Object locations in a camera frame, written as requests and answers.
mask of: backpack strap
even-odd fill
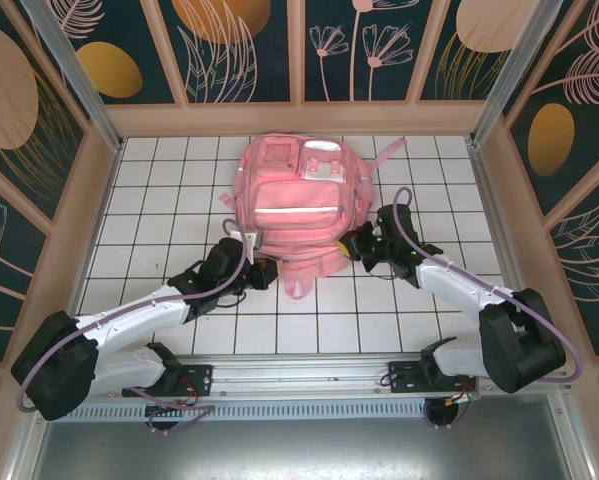
[[[285,280],[283,290],[293,300],[301,300],[312,290],[314,280]]]
[[[398,138],[397,140],[392,142],[390,145],[388,145],[386,148],[384,148],[379,153],[379,155],[377,155],[377,158],[375,158],[372,162],[370,162],[368,164],[368,166],[370,167],[370,171],[372,172],[372,171],[376,170],[377,168],[379,168],[379,165],[381,165],[383,162],[385,162],[390,157],[392,157],[397,152],[397,150],[399,150],[405,144],[406,144],[406,140],[404,138]]]
[[[235,202],[235,199],[232,198],[230,195],[228,195],[227,193],[222,193],[219,196],[219,200],[226,206],[228,207],[230,210],[232,210],[233,212],[237,211],[237,203]]]

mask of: pink backpack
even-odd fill
[[[404,144],[393,142],[367,163],[343,142],[258,137],[239,163],[234,199],[221,200],[245,229],[263,233],[259,253],[280,262],[285,292],[300,299],[315,278],[348,265],[337,240],[366,221],[375,196],[370,172]]]

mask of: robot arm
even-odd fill
[[[50,315],[14,362],[13,377],[23,384],[39,359],[57,342],[123,311],[114,321],[97,323],[96,328],[82,333],[52,355],[27,388],[28,397],[44,418],[55,420],[70,413],[88,396],[133,386],[158,385],[161,391],[167,391],[180,380],[181,365],[166,347],[149,343],[135,351],[120,350],[155,331],[182,325],[208,313],[223,296],[240,296],[248,288],[266,290],[277,278],[277,265],[267,259],[253,259],[246,260],[241,274],[214,295],[172,299],[221,285],[235,273],[241,255],[240,241],[223,238],[205,261],[197,262],[139,300],[94,315],[71,318],[63,311]],[[133,309],[133,305],[139,304],[145,306]]]
[[[387,262],[396,277],[434,293],[459,308],[474,323],[474,335],[444,338],[422,350],[421,368],[429,383],[434,384],[443,376],[490,377],[503,391],[514,393],[565,364],[563,346],[552,332],[493,294],[496,288],[552,323],[539,293],[529,288],[520,292],[486,288],[444,268],[442,265],[447,265],[449,259],[443,251],[419,243],[410,209],[399,204],[397,215],[408,237],[432,258],[424,257],[403,240],[392,205],[377,212],[377,229],[366,222],[342,237],[340,244],[352,260],[363,263],[366,271],[379,262]]]

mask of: white tile floor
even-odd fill
[[[337,135],[325,135],[341,139]],[[395,136],[345,136],[372,159]],[[408,144],[373,174],[374,210],[414,184],[415,228],[457,264],[502,284],[500,268],[462,137],[406,136]],[[217,197],[230,192],[249,137],[131,138],[99,234],[81,313],[150,293],[202,259],[230,217]],[[385,265],[373,271],[389,275]],[[225,299],[223,303],[232,303]],[[319,279],[301,301],[275,283],[238,307],[154,335],[177,354],[379,353],[419,351],[465,332],[469,320],[400,280],[370,277],[358,265]]]

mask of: reflective strip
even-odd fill
[[[339,207],[255,208],[256,213],[313,213],[336,212]]]

